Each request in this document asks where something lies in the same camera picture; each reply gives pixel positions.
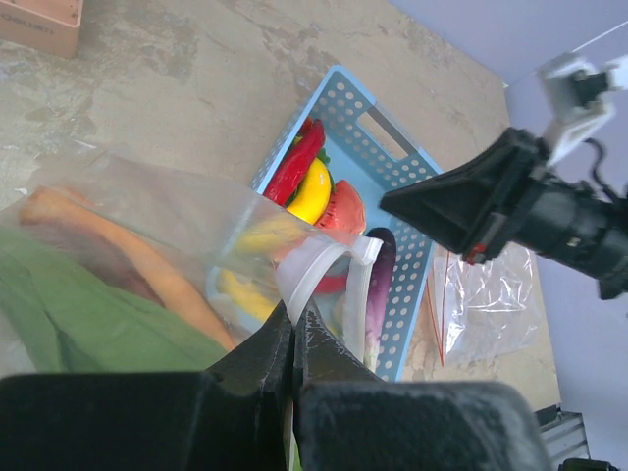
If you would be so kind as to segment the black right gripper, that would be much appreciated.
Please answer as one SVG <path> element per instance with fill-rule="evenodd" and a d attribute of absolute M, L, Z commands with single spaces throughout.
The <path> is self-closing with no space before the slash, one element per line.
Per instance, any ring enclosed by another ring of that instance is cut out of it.
<path fill-rule="evenodd" d="M 380 208 L 470 264 L 514 241 L 598 282 L 600 299 L 627 292 L 627 197 L 586 182 L 541 181 L 548 149 L 508 128 L 454 170 L 392 190 Z"/>

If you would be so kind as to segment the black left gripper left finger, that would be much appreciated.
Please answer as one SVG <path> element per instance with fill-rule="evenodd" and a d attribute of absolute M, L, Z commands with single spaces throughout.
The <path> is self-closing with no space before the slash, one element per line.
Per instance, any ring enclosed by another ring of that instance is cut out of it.
<path fill-rule="evenodd" d="M 1 383 L 5 470 L 285 470 L 293 327 L 283 304 L 200 372 Z"/>

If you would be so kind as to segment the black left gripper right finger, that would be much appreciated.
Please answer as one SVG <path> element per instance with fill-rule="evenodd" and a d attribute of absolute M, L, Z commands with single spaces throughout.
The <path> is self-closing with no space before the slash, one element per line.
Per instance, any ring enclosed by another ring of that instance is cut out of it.
<path fill-rule="evenodd" d="M 295 327 L 294 433 L 305 470 L 549 470 L 535 414 L 496 382 L 389 383 L 314 302 Z"/>

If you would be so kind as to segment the purple eggplant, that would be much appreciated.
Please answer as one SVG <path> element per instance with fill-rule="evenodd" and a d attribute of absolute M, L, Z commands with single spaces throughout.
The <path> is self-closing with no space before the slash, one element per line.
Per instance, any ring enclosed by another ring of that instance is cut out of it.
<path fill-rule="evenodd" d="M 375 373 L 396 259 L 396 241 L 394 234 L 382 227 L 372 229 L 367 236 L 382 242 L 371 271 L 365 316 L 364 364 Z"/>

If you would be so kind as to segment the clear polka dot zip bag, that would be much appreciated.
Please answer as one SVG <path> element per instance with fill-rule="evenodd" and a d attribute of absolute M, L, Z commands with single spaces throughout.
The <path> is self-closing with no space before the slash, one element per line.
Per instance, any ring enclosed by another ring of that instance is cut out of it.
<path fill-rule="evenodd" d="M 13 201 L 2 207 L 1 231 L 19 230 L 71 258 L 105 284 L 165 309 L 130 260 L 102 237 L 64 223 L 20 221 L 26 200 L 44 187 L 153 246 L 203 295 L 236 347 L 268 319 L 261 323 L 250 317 L 220 291 L 221 270 L 275 291 L 280 297 L 277 306 L 285 306 L 293 326 L 306 305 L 314 302 L 332 335 L 365 366 L 366 302 L 372 267 L 382 246 L 378 239 L 364 232 L 319 229 L 240 183 L 130 160 L 111 151 L 45 159 L 17 189 Z M 336 275 L 347 275 L 344 291 L 314 292 L 323 277 Z M 2 313 L 1 372 L 6 376 L 46 373 L 35 369 Z"/>

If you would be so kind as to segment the green leafy vegetable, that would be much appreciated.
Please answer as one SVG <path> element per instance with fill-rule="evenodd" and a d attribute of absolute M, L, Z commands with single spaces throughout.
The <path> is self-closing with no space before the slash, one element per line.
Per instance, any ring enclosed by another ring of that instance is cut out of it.
<path fill-rule="evenodd" d="M 202 371 L 227 353 L 176 314 L 11 228 L 1 231 L 1 313 L 39 372 Z"/>

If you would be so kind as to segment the orange purple papaya slice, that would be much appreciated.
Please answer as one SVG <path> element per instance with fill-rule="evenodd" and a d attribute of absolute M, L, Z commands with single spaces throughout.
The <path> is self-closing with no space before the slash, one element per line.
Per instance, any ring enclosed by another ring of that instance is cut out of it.
<path fill-rule="evenodd" d="M 135 233 L 48 187 L 36 190 L 26 200 L 19 218 L 28 224 L 64 223 L 102 237 L 130 260 L 168 310 L 225 350 L 236 348 L 229 330 L 203 295 L 160 252 Z"/>

